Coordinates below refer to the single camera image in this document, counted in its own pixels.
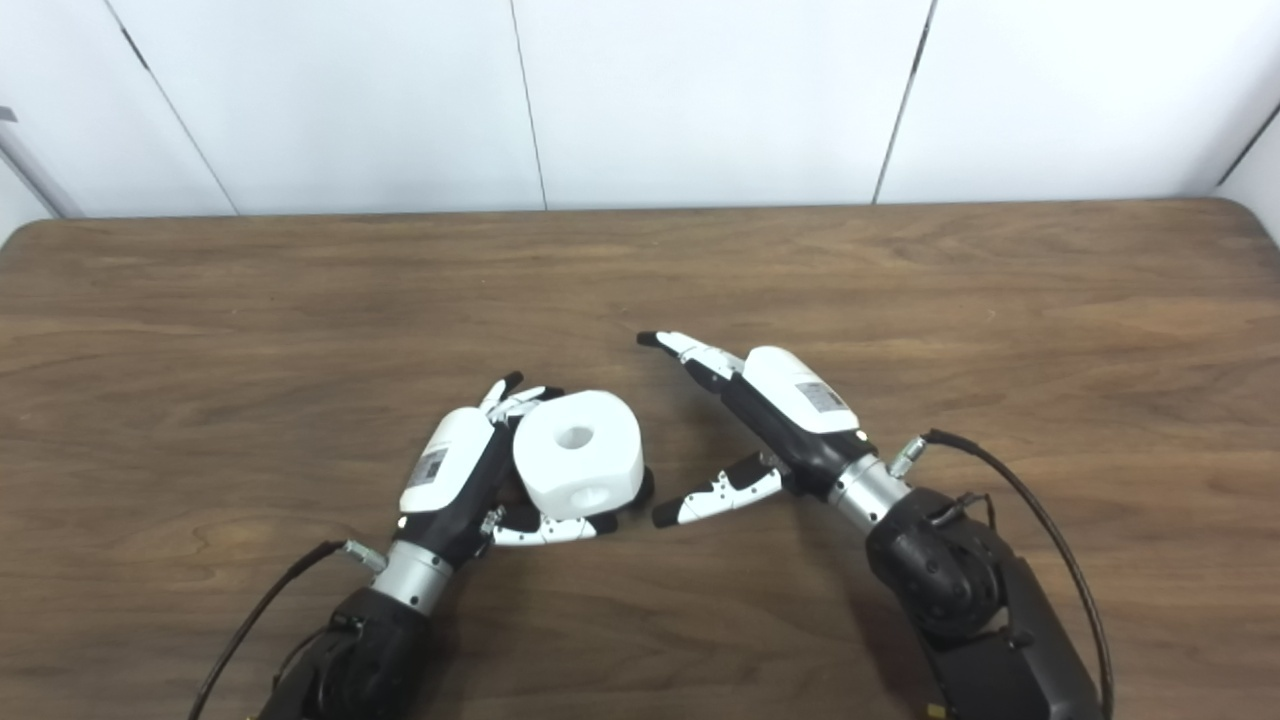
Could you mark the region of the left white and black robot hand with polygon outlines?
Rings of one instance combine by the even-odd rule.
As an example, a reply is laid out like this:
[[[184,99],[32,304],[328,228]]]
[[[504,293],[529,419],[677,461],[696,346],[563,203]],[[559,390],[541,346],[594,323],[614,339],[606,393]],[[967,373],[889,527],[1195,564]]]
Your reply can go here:
[[[588,541],[618,530],[613,512],[556,520],[532,503],[503,505],[518,473],[515,436],[535,407],[563,396],[557,387],[520,389],[524,374],[499,379],[474,406],[445,414],[399,497],[398,544],[417,550],[430,569],[457,570],[490,547]]]

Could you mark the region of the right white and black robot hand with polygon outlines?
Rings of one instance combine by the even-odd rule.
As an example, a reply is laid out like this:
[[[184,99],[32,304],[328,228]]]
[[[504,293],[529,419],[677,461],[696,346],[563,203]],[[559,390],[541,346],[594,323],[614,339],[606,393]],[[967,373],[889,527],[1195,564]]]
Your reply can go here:
[[[758,346],[737,357],[675,331],[644,331],[636,341],[675,357],[765,446],[655,506],[655,527],[745,509],[783,489],[837,503],[879,464],[858,415],[795,354]]]

